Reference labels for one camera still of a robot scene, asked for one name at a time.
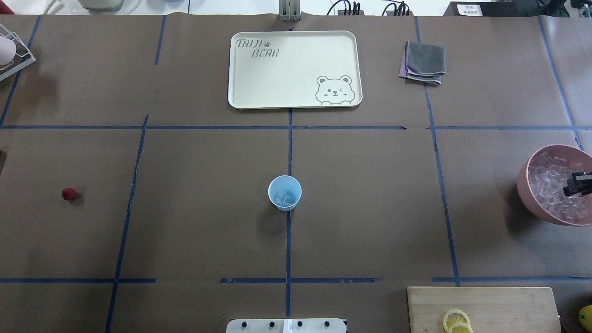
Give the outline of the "aluminium frame post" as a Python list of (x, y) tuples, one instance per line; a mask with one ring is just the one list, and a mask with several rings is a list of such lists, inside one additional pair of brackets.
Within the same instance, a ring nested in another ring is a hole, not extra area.
[(278, 19), (283, 22), (297, 22), (302, 19), (300, 0), (279, 0)]

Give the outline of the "red strawberry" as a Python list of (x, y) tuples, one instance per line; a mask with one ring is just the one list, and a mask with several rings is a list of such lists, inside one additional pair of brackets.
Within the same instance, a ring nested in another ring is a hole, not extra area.
[(72, 201), (78, 198), (78, 192), (74, 188), (64, 188), (62, 190), (61, 196), (63, 200)]

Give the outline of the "grey folded cloth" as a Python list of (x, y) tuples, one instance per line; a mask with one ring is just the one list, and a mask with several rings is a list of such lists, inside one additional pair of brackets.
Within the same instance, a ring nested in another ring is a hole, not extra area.
[(446, 47), (406, 41), (399, 77), (429, 85), (442, 84), (446, 74)]

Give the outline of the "cream bear tray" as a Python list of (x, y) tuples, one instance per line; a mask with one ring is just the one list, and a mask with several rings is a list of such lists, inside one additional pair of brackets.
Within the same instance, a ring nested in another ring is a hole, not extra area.
[(228, 102), (239, 110), (363, 100), (357, 38), (349, 31), (238, 32), (229, 56)]

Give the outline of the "white cup rack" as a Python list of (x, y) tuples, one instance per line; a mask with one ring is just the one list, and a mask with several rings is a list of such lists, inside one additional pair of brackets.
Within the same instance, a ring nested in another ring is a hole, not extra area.
[(14, 59), (8, 65), (0, 67), (0, 80), (3, 81), (13, 74), (20, 72), (32, 63), (35, 63), (36, 57), (34, 57), (30, 48), (23, 42), (16, 32), (10, 31), (4, 25), (0, 26), (1, 35), (13, 39), (16, 44), (16, 55)]

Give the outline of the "wooden cutting board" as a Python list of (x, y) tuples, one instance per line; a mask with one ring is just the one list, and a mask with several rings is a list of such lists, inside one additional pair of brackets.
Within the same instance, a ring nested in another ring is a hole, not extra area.
[(444, 333), (443, 317), (467, 314), (475, 333), (559, 333), (549, 287), (419, 287), (407, 289), (410, 330)]

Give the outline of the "yellow lemon lower right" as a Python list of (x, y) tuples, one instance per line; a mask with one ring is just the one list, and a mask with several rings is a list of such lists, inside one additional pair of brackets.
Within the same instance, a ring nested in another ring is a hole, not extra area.
[(579, 310), (579, 323), (583, 329), (592, 333), (592, 305), (584, 306)]

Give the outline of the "pink bowl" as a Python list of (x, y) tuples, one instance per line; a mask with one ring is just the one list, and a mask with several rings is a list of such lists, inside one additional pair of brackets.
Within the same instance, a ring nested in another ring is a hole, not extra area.
[(588, 225), (590, 225), (591, 220), (589, 222), (585, 222), (583, 225), (561, 221), (560, 219), (553, 217), (549, 212), (547, 212), (541, 206), (541, 204), (539, 204), (539, 202), (537, 202), (537, 199), (535, 199), (535, 196), (534, 196), (533, 192), (531, 192), (531, 189), (530, 189), (528, 175), (527, 175), (527, 169), (530, 166), (531, 160), (535, 156), (537, 156), (537, 154), (542, 153), (542, 152), (549, 152), (549, 154), (554, 154), (556, 156), (564, 157), (570, 162), (581, 162), (584, 165), (584, 169), (585, 169), (584, 173), (591, 173), (591, 166), (592, 166), (591, 165), (591, 156), (589, 154), (585, 153), (583, 150), (574, 148), (572, 146), (567, 146), (567, 145), (544, 146), (543, 148), (537, 150), (527, 160), (527, 162), (524, 164), (524, 166), (520, 170), (520, 173), (518, 176), (518, 183), (517, 183), (518, 194), (519, 194), (522, 202), (524, 203), (525, 207), (531, 213), (533, 213), (535, 216), (539, 217), (540, 219), (550, 222), (550, 223), (553, 223), (553, 224), (556, 224), (556, 225), (565, 225), (565, 226), (588, 226)]

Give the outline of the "cream toaster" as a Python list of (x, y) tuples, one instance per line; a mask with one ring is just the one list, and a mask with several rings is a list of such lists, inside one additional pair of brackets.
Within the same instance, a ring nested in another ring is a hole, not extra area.
[(88, 11), (113, 12), (121, 9), (124, 0), (78, 0), (78, 2)]

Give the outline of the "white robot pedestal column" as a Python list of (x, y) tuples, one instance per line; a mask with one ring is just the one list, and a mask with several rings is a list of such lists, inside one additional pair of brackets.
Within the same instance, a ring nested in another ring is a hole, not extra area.
[(340, 318), (272, 318), (231, 320), (227, 333), (347, 333)]

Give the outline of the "lemon slices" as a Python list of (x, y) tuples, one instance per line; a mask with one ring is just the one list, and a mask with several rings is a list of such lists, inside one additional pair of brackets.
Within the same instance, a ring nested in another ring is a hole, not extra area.
[(442, 316), (442, 327), (445, 333), (473, 333), (471, 320), (458, 308), (451, 308)]

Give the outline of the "clear ice cubes pile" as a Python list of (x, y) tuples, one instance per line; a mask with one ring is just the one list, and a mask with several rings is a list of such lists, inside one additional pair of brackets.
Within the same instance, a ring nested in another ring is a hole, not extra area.
[(565, 196), (564, 187), (572, 173), (584, 172), (581, 162), (542, 152), (527, 169), (531, 192), (541, 206), (561, 221), (583, 225), (591, 219), (591, 195)]

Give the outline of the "light blue plastic cup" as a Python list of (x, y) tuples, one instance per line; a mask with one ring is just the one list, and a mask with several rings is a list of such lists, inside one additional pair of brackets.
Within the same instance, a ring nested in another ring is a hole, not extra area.
[(291, 211), (302, 198), (302, 186), (289, 175), (275, 177), (269, 184), (268, 198), (280, 211)]

